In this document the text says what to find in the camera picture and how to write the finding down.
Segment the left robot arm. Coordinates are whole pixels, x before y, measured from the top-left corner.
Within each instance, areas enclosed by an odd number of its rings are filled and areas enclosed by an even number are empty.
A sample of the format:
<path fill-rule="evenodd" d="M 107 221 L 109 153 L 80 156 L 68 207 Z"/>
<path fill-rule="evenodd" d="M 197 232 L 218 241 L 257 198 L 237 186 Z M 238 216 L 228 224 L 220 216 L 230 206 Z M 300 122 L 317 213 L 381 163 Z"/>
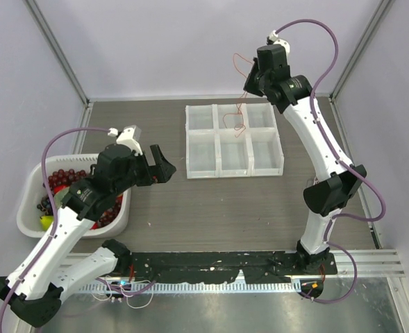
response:
<path fill-rule="evenodd" d="M 7 277 L 0 277 L 0 299 L 32 327 L 46 325 L 61 305 L 84 284 L 108 273 L 126 275 L 131 267 L 130 250 L 109 239 L 93 254 L 66 272 L 61 261 L 78 240 L 115 204 L 118 195 L 133 186 L 168 182 L 176 167 L 167 161 L 158 145 L 150 147 L 154 165 L 143 153 L 121 144 L 107 146 L 91 167 L 91 174 L 69 187 L 61 206 L 54 209 L 51 227 L 30 255 Z"/>

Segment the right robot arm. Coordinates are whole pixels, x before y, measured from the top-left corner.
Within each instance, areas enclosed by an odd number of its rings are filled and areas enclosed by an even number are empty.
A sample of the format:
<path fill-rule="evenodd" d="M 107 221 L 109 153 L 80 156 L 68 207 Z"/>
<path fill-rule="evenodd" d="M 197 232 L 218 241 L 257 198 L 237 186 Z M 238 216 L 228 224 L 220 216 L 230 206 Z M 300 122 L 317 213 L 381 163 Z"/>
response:
<path fill-rule="evenodd" d="M 299 271 L 313 273 L 327 259 L 331 228 L 367 171 L 363 165 L 354 165 L 335 141 L 311 97 L 308 79 L 291 74 L 284 46 L 258 48 L 244 91 L 263 96 L 276 107 L 296 131 L 314 166 L 317 181 L 303 191 L 309 213 L 295 257 Z"/>

